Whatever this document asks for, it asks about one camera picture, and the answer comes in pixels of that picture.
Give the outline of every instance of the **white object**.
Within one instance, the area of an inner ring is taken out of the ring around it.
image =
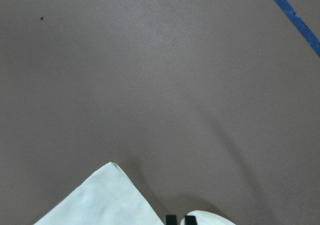
[[[206,211],[192,211],[198,225],[235,225]],[[109,162],[34,225],[164,225],[124,171]]]

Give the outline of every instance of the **gray surface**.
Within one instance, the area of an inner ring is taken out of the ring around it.
[[[319,57],[273,0],[0,7],[0,224],[109,161],[161,218],[319,222]]]

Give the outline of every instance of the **white cloth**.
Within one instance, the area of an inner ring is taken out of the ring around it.
[[[206,211],[192,211],[198,225],[235,225]],[[109,162],[34,225],[164,225],[124,171]]]

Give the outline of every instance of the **blue stripe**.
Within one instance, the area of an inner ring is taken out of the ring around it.
[[[274,0],[276,4],[282,9],[285,15],[290,19],[293,25],[302,34],[308,44],[320,57],[320,42],[316,35],[310,30],[310,28],[304,23],[304,21],[296,14],[294,8],[289,4],[287,0]]]

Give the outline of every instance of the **blue tape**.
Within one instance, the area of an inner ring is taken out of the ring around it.
[[[320,57],[320,41],[311,29],[304,23],[304,21],[296,14],[294,8],[287,0],[274,0],[276,4],[282,9],[285,15],[290,19],[293,25],[302,34],[308,44]]]

